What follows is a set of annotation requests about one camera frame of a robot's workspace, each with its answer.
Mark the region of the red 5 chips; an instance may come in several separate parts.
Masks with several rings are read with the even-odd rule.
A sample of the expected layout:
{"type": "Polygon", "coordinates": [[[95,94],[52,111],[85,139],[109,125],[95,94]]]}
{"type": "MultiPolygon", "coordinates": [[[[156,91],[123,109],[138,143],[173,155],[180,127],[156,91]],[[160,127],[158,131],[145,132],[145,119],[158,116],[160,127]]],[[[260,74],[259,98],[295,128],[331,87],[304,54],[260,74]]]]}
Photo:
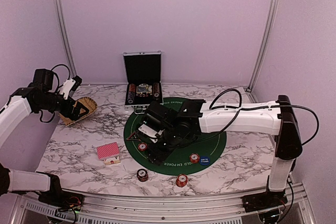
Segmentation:
{"type": "Polygon", "coordinates": [[[199,156],[198,154],[196,154],[196,153],[192,153],[192,154],[190,155],[190,162],[191,162],[192,164],[196,164],[196,163],[198,163],[199,160],[200,160],[200,156],[199,156]]]}
{"type": "Polygon", "coordinates": [[[145,151],[145,150],[147,149],[147,147],[148,147],[148,146],[147,146],[146,143],[143,143],[143,142],[142,142],[142,143],[139,143],[139,144],[138,144],[138,150],[139,150],[139,151],[145,151]]]}

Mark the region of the black triangular all-in button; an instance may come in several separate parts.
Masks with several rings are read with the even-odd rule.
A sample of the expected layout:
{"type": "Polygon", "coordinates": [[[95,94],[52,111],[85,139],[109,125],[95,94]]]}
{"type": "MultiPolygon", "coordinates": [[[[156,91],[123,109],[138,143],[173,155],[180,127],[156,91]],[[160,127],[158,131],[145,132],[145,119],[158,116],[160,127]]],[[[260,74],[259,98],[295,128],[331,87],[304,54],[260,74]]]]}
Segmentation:
{"type": "Polygon", "coordinates": [[[127,141],[140,141],[136,132],[133,132],[128,138],[127,141]]]}

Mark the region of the red 5 chip stack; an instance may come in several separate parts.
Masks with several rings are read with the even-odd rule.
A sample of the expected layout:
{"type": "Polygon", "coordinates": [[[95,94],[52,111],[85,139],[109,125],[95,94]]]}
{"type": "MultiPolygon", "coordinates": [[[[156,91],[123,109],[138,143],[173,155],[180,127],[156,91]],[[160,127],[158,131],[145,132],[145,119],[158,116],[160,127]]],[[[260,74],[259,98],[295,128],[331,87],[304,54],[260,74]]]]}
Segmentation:
{"type": "Polygon", "coordinates": [[[184,187],[186,186],[187,182],[188,182],[188,177],[185,174],[180,174],[177,176],[175,183],[178,187],[184,187]]]}

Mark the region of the blue small blind button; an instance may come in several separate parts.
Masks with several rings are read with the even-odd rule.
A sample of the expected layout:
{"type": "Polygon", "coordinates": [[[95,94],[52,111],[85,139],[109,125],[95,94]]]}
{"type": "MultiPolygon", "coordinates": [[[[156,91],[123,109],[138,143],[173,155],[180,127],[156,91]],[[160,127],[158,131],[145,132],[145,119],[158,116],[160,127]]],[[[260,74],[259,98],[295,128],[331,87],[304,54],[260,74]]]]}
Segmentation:
{"type": "Polygon", "coordinates": [[[208,156],[201,156],[198,162],[202,166],[208,166],[210,165],[211,160],[208,156]]]}

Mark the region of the woven bamboo tray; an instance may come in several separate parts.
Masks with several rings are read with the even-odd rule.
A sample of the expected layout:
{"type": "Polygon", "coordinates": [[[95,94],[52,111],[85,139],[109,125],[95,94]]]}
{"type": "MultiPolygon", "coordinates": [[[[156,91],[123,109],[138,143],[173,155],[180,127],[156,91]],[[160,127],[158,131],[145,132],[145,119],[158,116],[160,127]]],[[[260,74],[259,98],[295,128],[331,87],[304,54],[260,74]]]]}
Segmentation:
{"type": "Polygon", "coordinates": [[[75,123],[77,123],[77,122],[79,122],[79,121],[81,121],[81,120],[89,117],[90,115],[92,115],[93,113],[96,112],[97,107],[98,107],[96,101],[93,100],[90,97],[79,98],[79,99],[76,100],[76,103],[77,102],[81,102],[84,106],[86,106],[89,109],[89,113],[87,115],[81,117],[81,118],[76,119],[76,120],[72,120],[70,118],[66,118],[62,114],[59,113],[59,116],[62,119],[62,121],[64,122],[65,126],[73,125],[73,124],[75,124],[75,123]]]}

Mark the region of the dark 100 chip stack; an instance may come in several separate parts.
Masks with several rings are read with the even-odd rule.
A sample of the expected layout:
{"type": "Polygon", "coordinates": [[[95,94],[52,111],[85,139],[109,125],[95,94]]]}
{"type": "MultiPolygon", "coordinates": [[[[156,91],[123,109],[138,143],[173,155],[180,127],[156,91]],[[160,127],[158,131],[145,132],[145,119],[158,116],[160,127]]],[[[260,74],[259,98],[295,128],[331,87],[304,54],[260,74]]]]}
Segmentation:
{"type": "Polygon", "coordinates": [[[145,182],[145,181],[148,180],[148,178],[149,178],[149,176],[148,176],[148,172],[147,172],[147,170],[145,170],[145,169],[139,169],[139,170],[137,171],[137,179],[138,179],[139,181],[141,181],[141,182],[145,182]]]}

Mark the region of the red-backed card deck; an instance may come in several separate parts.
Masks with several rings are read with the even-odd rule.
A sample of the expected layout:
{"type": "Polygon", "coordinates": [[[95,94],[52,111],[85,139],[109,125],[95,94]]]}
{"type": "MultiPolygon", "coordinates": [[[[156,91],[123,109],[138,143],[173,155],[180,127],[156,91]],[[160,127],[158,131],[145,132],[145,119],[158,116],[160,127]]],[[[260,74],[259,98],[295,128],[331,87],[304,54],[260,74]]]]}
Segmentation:
{"type": "Polygon", "coordinates": [[[105,165],[121,163],[120,151],[117,142],[98,146],[96,150],[98,159],[103,161],[105,165]]]}

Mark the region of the brown purple chip row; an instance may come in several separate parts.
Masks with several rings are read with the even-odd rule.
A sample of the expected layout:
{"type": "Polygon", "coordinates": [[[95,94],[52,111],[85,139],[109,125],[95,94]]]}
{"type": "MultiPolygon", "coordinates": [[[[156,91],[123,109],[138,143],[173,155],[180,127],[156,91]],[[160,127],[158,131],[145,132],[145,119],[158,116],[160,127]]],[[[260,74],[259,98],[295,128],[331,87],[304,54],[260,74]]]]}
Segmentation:
{"type": "Polygon", "coordinates": [[[136,92],[136,85],[135,84],[129,84],[128,95],[127,95],[127,103],[128,104],[133,104],[134,103],[135,92],[136,92]]]}

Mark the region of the blue card deck in case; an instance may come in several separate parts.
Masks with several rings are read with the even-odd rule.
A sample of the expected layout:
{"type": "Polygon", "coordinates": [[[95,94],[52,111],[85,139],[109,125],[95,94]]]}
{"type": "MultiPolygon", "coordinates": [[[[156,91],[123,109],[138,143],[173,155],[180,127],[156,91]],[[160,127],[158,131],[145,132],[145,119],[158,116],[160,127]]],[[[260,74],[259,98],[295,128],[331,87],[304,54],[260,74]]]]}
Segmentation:
{"type": "Polygon", "coordinates": [[[136,87],[136,94],[140,97],[148,97],[153,94],[152,86],[142,83],[136,87]]]}

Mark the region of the dark brown chip row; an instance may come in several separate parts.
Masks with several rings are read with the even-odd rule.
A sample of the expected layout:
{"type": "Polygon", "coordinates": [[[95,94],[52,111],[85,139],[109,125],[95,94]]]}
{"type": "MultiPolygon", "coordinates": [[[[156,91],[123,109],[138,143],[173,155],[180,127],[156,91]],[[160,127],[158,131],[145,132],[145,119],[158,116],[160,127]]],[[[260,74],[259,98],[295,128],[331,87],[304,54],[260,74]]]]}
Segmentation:
{"type": "Polygon", "coordinates": [[[159,82],[155,82],[153,84],[153,97],[155,99],[155,101],[159,101],[160,97],[161,97],[161,88],[160,88],[160,83],[159,82]]]}

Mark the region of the left aluminium frame post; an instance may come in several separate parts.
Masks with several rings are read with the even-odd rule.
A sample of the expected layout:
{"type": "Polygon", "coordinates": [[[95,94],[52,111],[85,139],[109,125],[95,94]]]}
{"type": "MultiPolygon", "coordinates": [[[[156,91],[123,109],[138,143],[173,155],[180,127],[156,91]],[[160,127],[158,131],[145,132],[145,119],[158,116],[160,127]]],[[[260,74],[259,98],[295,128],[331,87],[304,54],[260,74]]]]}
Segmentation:
{"type": "Polygon", "coordinates": [[[60,30],[60,34],[61,34],[61,40],[62,40],[62,44],[63,44],[64,50],[65,50],[67,64],[68,64],[68,67],[70,69],[70,75],[72,77],[75,77],[77,75],[77,71],[76,71],[75,61],[73,59],[73,55],[72,55],[72,51],[71,51],[69,36],[68,36],[68,33],[67,33],[66,21],[65,21],[63,6],[62,6],[62,0],[54,0],[54,3],[55,3],[57,20],[58,20],[58,26],[59,26],[59,30],[60,30]]]}

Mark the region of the aluminium frame post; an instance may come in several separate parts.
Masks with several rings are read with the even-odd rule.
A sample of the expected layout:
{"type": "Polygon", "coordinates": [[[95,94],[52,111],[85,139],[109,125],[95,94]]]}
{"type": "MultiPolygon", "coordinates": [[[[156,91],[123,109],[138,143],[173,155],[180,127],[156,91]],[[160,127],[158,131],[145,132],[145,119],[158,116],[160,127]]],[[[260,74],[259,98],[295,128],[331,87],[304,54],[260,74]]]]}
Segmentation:
{"type": "Polygon", "coordinates": [[[75,77],[77,75],[77,71],[76,71],[75,61],[73,59],[73,55],[72,55],[72,51],[71,51],[69,36],[68,36],[68,33],[67,33],[66,21],[65,21],[63,6],[62,6],[62,0],[54,0],[54,3],[55,3],[57,20],[58,20],[58,26],[59,26],[59,30],[60,30],[60,34],[61,34],[61,40],[62,40],[62,44],[63,44],[64,50],[65,50],[67,64],[68,64],[68,67],[70,69],[70,75],[72,77],[75,77]]]}
{"type": "Polygon", "coordinates": [[[255,62],[255,66],[253,68],[253,72],[252,72],[252,75],[251,75],[251,79],[250,79],[249,84],[248,84],[247,89],[246,89],[247,92],[252,93],[253,89],[256,86],[258,77],[260,75],[261,68],[262,68],[262,65],[263,65],[263,61],[264,61],[265,56],[266,56],[266,51],[267,51],[267,46],[268,46],[270,34],[271,34],[272,28],[273,28],[274,23],[275,23],[276,14],[277,14],[277,10],[278,10],[278,5],[279,5],[279,0],[270,0],[270,5],[269,5],[268,15],[267,15],[267,19],[266,19],[265,29],[264,29],[264,33],[263,33],[263,36],[262,36],[262,40],[261,40],[260,48],[259,48],[259,51],[258,51],[257,59],[256,59],[256,62],[255,62]]]}

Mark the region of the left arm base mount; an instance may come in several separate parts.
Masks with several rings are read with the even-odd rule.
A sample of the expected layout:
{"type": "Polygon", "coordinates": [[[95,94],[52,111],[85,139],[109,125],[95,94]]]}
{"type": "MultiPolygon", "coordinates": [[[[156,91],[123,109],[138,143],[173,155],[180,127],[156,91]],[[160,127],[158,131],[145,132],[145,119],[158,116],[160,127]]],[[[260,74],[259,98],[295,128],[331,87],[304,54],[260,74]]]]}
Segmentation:
{"type": "Polygon", "coordinates": [[[51,192],[42,192],[38,196],[38,200],[57,207],[59,211],[72,211],[81,209],[84,195],[68,191],[63,191],[60,195],[51,192]]]}

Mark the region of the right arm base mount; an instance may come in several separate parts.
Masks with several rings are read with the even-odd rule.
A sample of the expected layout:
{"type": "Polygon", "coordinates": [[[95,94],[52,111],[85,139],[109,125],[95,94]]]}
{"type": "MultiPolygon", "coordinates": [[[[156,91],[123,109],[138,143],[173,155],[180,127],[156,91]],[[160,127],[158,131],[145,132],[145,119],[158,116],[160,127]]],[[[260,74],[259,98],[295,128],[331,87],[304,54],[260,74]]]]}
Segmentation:
{"type": "Polygon", "coordinates": [[[277,207],[288,202],[284,194],[260,193],[242,197],[245,212],[253,212],[277,207]]]}

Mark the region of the right aluminium frame post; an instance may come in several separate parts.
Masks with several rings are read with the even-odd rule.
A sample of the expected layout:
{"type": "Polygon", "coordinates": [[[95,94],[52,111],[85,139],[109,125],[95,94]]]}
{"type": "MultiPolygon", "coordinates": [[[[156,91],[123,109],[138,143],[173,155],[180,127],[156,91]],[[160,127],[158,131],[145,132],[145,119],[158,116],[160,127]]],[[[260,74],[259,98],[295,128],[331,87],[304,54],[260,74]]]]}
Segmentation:
{"type": "Polygon", "coordinates": [[[249,84],[248,84],[247,89],[246,89],[247,92],[252,93],[253,89],[256,86],[258,77],[260,75],[261,68],[262,68],[262,65],[263,65],[263,61],[264,61],[265,56],[266,56],[266,51],[267,51],[267,46],[268,46],[270,34],[271,34],[272,28],[273,28],[274,23],[275,23],[276,14],[277,14],[277,10],[278,10],[278,5],[279,5],[279,0],[270,0],[270,5],[269,5],[268,15],[267,15],[267,19],[266,19],[265,29],[264,29],[264,33],[263,33],[263,36],[262,36],[262,40],[261,40],[260,48],[259,48],[259,51],[258,51],[257,59],[256,59],[256,62],[255,62],[255,66],[253,68],[253,72],[252,72],[252,75],[251,75],[251,79],[250,79],[249,84]]]}

